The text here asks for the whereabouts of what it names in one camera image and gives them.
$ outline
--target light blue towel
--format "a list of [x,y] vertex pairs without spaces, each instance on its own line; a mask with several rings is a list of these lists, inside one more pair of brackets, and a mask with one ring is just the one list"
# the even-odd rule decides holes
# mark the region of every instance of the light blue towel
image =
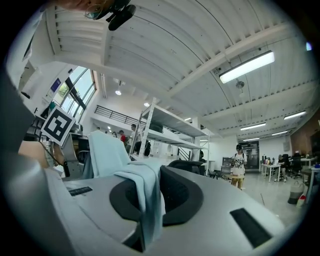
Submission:
[[165,205],[160,192],[161,163],[152,159],[130,161],[122,141],[100,131],[90,133],[89,145],[94,177],[118,175],[136,185],[144,244],[147,248],[161,235]]

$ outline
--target brown wall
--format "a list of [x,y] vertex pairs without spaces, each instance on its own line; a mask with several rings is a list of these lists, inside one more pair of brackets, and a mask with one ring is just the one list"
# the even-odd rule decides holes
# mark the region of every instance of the brown wall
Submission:
[[300,154],[307,154],[311,151],[310,137],[317,131],[320,131],[319,126],[320,109],[306,122],[299,130],[290,136],[292,153],[299,150]]

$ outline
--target blue light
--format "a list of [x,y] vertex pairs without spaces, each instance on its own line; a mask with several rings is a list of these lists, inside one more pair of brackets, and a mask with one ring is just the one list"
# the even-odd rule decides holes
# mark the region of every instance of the blue light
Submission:
[[312,50],[311,44],[309,42],[306,42],[305,47],[306,47],[307,51],[311,51]]

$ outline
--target railing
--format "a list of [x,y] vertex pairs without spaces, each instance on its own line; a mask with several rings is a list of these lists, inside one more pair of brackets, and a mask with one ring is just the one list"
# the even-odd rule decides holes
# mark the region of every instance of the railing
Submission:
[[[113,111],[111,109],[105,108],[103,106],[96,106],[95,112],[96,114],[99,114],[101,116],[104,116],[106,118],[110,118],[113,120],[116,120],[118,122],[124,123],[126,125],[137,125],[138,119],[132,118],[130,116],[127,116],[125,114],[118,113],[116,111]],[[145,122],[140,123],[140,129],[143,129],[146,126]]]
[[191,151],[189,151],[189,153],[187,153],[181,147],[178,147],[178,154],[177,155],[180,157],[180,160],[190,161],[190,157],[191,157],[190,154],[191,154]]

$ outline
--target red shirt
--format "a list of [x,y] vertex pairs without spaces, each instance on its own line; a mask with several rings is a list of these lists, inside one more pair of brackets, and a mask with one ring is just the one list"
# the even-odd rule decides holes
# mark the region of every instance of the red shirt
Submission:
[[125,135],[121,135],[121,138],[120,138],[120,141],[122,141],[123,143],[125,143],[125,141],[126,141],[126,136]]

